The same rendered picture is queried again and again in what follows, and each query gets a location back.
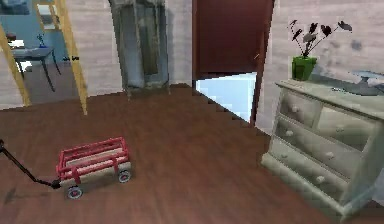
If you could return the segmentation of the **grey standing mirror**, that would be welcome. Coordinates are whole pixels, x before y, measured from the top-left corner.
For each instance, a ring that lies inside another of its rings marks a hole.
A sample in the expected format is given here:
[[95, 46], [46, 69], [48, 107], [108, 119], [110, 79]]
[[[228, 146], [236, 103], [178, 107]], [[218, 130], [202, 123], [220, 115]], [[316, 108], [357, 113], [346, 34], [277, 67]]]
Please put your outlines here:
[[108, 0], [128, 99], [170, 86], [165, 0]]

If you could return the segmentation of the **grey dish on stand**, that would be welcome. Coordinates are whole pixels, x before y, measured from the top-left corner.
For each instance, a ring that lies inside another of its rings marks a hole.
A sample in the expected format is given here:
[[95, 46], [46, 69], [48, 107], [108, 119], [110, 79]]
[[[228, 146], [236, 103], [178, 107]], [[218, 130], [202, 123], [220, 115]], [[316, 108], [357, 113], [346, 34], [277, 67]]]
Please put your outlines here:
[[372, 72], [368, 70], [355, 70], [352, 72], [353, 75], [358, 76], [361, 80], [354, 84], [349, 90], [350, 93], [361, 95], [361, 96], [377, 96], [381, 93], [384, 94], [384, 89], [379, 85], [370, 85], [369, 79], [380, 79], [384, 78], [383, 73]]

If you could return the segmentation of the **red toy wagon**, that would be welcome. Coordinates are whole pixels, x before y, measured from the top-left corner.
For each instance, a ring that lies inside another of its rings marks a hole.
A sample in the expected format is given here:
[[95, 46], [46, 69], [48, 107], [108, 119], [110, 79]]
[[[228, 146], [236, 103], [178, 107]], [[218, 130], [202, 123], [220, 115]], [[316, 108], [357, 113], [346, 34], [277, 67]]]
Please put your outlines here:
[[59, 161], [55, 167], [57, 178], [45, 181], [35, 177], [5, 147], [0, 139], [0, 154], [4, 154], [33, 182], [59, 189], [67, 189], [67, 197], [73, 200], [83, 195], [82, 187], [93, 177], [115, 174], [120, 183], [132, 178], [131, 157], [123, 137], [64, 149], [59, 153]]

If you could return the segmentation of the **grey table with black legs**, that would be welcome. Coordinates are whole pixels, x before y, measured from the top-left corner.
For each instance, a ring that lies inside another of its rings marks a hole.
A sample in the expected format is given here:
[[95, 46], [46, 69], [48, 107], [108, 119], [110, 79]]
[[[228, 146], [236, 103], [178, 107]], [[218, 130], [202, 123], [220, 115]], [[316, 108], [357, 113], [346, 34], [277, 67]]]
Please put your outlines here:
[[52, 84], [51, 78], [49, 76], [48, 68], [46, 65], [46, 58], [49, 55], [51, 55], [58, 74], [61, 74], [61, 71], [60, 71], [58, 64], [57, 64], [57, 61], [56, 61], [53, 47], [23, 48], [23, 49], [17, 48], [17, 49], [12, 49], [11, 52], [12, 52], [13, 58], [15, 59], [17, 67], [21, 72], [22, 78], [25, 78], [24, 71], [22, 68], [22, 62], [39, 61], [42, 65], [43, 69], [44, 69], [45, 77], [48, 81], [48, 84], [51, 88], [51, 91], [55, 92], [55, 87]]

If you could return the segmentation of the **plant in green pot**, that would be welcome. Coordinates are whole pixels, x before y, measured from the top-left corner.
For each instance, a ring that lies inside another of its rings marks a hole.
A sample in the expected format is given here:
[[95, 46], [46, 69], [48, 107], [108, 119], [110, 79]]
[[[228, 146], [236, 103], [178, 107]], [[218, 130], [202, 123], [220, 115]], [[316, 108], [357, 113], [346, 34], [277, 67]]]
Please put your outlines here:
[[337, 30], [352, 32], [350, 24], [343, 20], [337, 23], [335, 28], [329, 25], [311, 23], [307, 31], [302, 28], [295, 29], [297, 21], [292, 20], [287, 28], [292, 33], [292, 40], [295, 41], [300, 49], [300, 56], [292, 58], [291, 73], [292, 79], [296, 81], [306, 81], [312, 74], [317, 58], [311, 57], [310, 53], [326, 38]]

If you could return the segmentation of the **dark red room door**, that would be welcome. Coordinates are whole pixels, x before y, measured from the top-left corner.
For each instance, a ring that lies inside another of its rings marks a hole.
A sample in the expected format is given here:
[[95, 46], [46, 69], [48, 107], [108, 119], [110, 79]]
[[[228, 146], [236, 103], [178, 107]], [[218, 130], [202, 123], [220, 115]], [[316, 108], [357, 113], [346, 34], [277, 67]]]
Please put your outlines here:
[[192, 0], [192, 82], [263, 74], [275, 0]]

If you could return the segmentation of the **pale green chest of drawers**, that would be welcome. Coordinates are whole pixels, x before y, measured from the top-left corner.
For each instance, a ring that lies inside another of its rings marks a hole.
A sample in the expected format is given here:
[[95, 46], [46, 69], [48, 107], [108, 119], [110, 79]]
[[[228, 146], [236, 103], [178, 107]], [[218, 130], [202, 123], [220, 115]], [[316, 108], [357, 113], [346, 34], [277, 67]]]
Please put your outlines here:
[[342, 222], [372, 200], [384, 169], [384, 95], [282, 80], [261, 164]]

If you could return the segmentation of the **yellow wooden door frame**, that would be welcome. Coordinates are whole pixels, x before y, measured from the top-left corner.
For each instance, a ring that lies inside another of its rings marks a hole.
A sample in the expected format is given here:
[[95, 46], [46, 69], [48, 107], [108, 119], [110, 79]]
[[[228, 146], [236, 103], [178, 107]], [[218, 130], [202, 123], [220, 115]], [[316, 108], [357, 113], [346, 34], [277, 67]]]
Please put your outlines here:
[[[53, 47], [46, 65], [51, 91], [39, 61], [22, 62], [25, 78], [12, 49], [39, 48], [38, 34]], [[0, 110], [77, 99], [87, 110], [87, 90], [65, 0], [0, 0]]]

